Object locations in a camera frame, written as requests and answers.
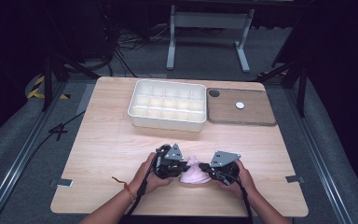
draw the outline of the bracelet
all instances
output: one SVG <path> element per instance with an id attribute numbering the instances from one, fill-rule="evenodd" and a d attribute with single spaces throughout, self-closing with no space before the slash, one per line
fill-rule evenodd
<path id="1" fill-rule="evenodd" d="M 131 196 L 131 203 L 135 203 L 135 199 L 133 198 L 132 191 L 131 191 L 129 185 L 127 184 L 127 182 L 118 180 L 114 176 L 112 176 L 112 178 L 114 178 L 118 183 L 124 184 L 124 189 L 126 189 L 129 192 L 130 196 Z"/>

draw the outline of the human arm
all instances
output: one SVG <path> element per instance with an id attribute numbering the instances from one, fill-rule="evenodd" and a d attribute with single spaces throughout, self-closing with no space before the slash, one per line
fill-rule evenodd
<path id="1" fill-rule="evenodd" d="M 248 193 L 248 201 L 251 207 L 257 212 L 260 218 L 263 220 L 263 223 L 270 224 L 288 224 L 290 223 L 287 218 L 282 216 L 264 197 L 255 187 L 255 182 L 252 179 L 251 174 L 245 167 L 242 162 L 239 160 L 235 161 L 240 168 L 239 179 L 243 187 Z M 238 198 L 242 199 L 241 188 L 237 183 L 233 183 L 230 186 L 223 184 L 220 181 L 216 181 L 218 186 L 221 189 L 226 189 L 234 193 Z"/>
<path id="2" fill-rule="evenodd" d="M 144 161 L 139 167 L 138 171 L 135 174 L 135 177 L 130 182 L 128 187 L 130 188 L 134 199 L 136 199 L 136 192 L 141 186 L 142 181 L 145 178 L 147 169 L 150 166 L 156 153 L 150 153 L 147 160 Z M 153 172 L 147 178 L 147 185 L 145 194 L 152 192 L 158 187 L 169 185 L 173 181 L 173 178 L 160 179 Z M 124 215 L 126 210 L 131 205 L 131 196 L 126 189 L 123 189 L 117 195 L 115 195 L 108 202 L 103 204 L 97 210 L 85 217 L 80 223 L 118 223 L 121 217 Z"/>

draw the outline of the pink object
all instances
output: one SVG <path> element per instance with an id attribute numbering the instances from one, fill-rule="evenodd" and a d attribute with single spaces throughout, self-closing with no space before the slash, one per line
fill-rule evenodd
<path id="1" fill-rule="evenodd" d="M 199 168 L 199 164 L 200 162 L 194 155 L 190 156 L 190 159 L 187 162 L 187 165 L 189 165 L 190 168 L 182 173 L 180 181 L 187 184 L 203 184 L 210 181 L 211 178 L 207 173 L 202 172 Z"/>

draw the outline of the white plastic tray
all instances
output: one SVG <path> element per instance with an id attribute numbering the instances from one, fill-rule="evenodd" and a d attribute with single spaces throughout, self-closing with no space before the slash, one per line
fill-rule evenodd
<path id="1" fill-rule="evenodd" d="M 137 81 L 128 109 L 134 126 L 200 132 L 206 120 L 206 88 L 198 84 Z"/>

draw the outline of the wooden table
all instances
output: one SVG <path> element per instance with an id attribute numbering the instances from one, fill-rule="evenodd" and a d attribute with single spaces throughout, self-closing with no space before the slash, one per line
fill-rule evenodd
<path id="1" fill-rule="evenodd" d="M 51 204 L 55 213 L 90 213 L 123 189 L 112 175 L 130 182 L 142 161 L 163 144 L 179 145 L 185 160 L 196 155 L 209 162 L 216 150 L 241 154 L 264 197 L 286 217 L 308 213 L 279 126 L 224 125 L 206 122 L 199 133 L 135 127 L 127 109 L 137 78 L 101 77 L 91 96 L 62 178 L 73 186 L 58 187 Z M 259 83 L 173 80 L 207 88 L 263 91 Z M 178 178 L 145 195 L 134 215 L 247 216 L 243 201 L 214 183 L 189 185 Z"/>

